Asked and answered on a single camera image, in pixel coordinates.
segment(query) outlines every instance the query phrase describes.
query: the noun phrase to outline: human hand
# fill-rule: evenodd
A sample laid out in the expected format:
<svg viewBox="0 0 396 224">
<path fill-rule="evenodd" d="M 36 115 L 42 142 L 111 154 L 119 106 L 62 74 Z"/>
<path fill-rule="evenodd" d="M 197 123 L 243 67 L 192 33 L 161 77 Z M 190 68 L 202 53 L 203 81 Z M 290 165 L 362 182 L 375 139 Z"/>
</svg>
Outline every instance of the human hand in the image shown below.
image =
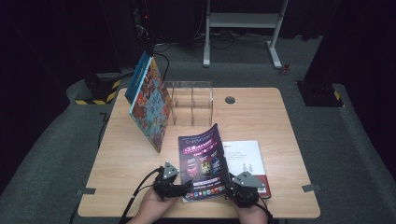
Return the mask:
<svg viewBox="0 0 396 224">
<path fill-rule="evenodd" d="M 258 204 L 262 207 L 266 207 L 261 199 L 259 199 Z M 233 203 L 233 208 L 238 214 L 241 224 L 263 224 L 268 222 L 268 217 L 265 212 L 256 205 L 251 205 L 247 208 L 240 208 Z"/>
<path fill-rule="evenodd" d="M 162 200 L 151 187 L 143 197 L 136 216 L 127 224 L 151 224 L 160 219 L 178 199 L 177 197 Z"/>
</svg>

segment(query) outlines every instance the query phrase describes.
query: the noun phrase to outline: shelf leg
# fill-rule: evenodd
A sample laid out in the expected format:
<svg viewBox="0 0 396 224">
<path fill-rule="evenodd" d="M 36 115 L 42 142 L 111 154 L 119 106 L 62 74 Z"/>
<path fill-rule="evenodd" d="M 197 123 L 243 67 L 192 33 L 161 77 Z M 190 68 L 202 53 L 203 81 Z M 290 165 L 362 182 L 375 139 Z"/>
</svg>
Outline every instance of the shelf leg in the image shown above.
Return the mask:
<svg viewBox="0 0 396 224">
<path fill-rule="evenodd" d="M 280 9 L 279 16 L 276 21 L 276 27 L 275 27 L 274 34 L 273 34 L 273 39 L 271 41 L 267 41 L 267 46 L 268 46 L 268 49 L 270 51 L 270 54 L 271 54 L 271 57 L 272 57 L 272 60 L 274 63 L 274 67 L 276 69 L 282 68 L 282 63 L 280 63 L 279 57 L 277 56 L 277 53 L 275 50 L 275 44 L 277 41 L 277 36 L 279 35 L 280 27 L 282 26 L 283 18 L 285 17 L 285 11 L 286 11 L 286 7 L 288 6 L 288 2 L 289 2 L 289 0 L 283 1 L 282 8 Z"/>
<path fill-rule="evenodd" d="M 210 66 L 210 0 L 207 0 L 204 67 L 209 67 L 209 66 Z"/>
</svg>

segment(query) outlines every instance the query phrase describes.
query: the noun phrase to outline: book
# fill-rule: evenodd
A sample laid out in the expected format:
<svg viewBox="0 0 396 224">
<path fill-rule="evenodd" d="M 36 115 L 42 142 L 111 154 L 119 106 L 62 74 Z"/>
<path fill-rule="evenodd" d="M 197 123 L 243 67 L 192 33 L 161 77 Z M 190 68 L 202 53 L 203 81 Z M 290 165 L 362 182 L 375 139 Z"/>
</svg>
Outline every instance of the book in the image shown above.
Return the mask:
<svg viewBox="0 0 396 224">
<path fill-rule="evenodd" d="M 271 198 L 259 142 L 256 140 L 227 141 L 222 144 L 229 172 L 232 175 L 250 172 L 264 184 L 263 188 L 258 188 L 260 196 L 265 199 Z"/>
<path fill-rule="evenodd" d="M 125 97 L 131 104 L 129 115 L 157 152 L 161 152 L 171 98 L 155 59 L 146 52 L 137 63 Z"/>
<path fill-rule="evenodd" d="M 201 134 L 178 138 L 181 183 L 192 180 L 184 202 L 201 201 L 225 195 L 230 174 L 249 171 L 263 184 L 258 192 L 270 198 L 268 180 L 257 141 L 222 142 L 219 125 Z"/>
</svg>

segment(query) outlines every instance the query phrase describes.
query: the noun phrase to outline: clear acrylic box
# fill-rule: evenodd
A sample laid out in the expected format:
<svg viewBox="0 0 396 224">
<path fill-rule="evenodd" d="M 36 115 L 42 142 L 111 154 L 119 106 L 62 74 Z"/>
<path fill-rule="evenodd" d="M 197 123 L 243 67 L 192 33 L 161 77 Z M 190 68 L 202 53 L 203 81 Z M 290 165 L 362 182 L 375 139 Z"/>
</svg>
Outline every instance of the clear acrylic box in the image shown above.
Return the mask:
<svg viewBox="0 0 396 224">
<path fill-rule="evenodd" d="M 166 81 L 165 86 L 172 99 L 173 125 L 212 125 L 213 89 L 211 82 Z"/>
</svg>

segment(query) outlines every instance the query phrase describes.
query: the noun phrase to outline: hazard stripe tape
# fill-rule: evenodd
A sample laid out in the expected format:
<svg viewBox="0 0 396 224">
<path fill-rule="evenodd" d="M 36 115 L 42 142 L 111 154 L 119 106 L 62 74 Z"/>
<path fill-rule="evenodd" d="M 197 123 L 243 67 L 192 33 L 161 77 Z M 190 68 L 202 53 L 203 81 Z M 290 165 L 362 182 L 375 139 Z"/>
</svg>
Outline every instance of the hazard stripe tape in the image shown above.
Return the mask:
<svg viewBox="0 0 396 224">
<path fill-rule="evenodd" d="M 334 96 L 335 96 L 335 99 L 337 99 L 337 101 L 339 101 L 341 99 L 341 96 L 338 93 L 338 91 L 334 91 Z"/>
<path fill-rule="evenodd" d="M 75 100 L 77 105 L 107 105 L 111 104 L 116 96 L 117 87 L 120 85 L 121 80 L 114 82 L 112 92 L 107 96 L 106 100 L 92 99 L 92 100 Z"/>
</svg>

